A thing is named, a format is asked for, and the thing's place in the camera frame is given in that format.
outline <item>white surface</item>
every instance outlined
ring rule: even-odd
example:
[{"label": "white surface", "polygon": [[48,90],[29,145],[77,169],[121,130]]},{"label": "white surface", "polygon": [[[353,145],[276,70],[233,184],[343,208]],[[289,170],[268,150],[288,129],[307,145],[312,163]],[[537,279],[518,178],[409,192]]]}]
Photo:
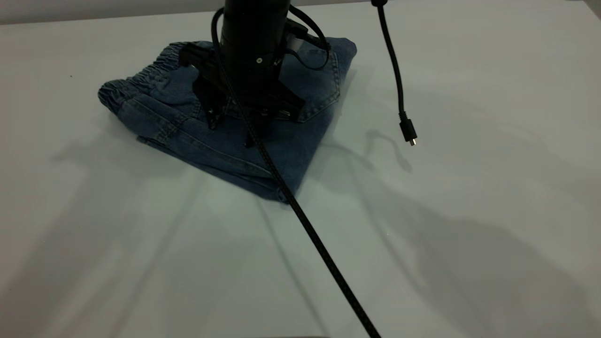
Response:
[{"label": "white surface", "polygon": [[[366,0],[292,0],[294,5]],[[0,0],[0,24],[214,11],[224,0]]]},{"label": "white surface", "polygon": [[[581,2],[305,8],[358,45],[299,201],[383,337],[601,337],[601,22]],[[0,337],[365,337],[294,214],[97,89],[211,13],[0,26]]]}]

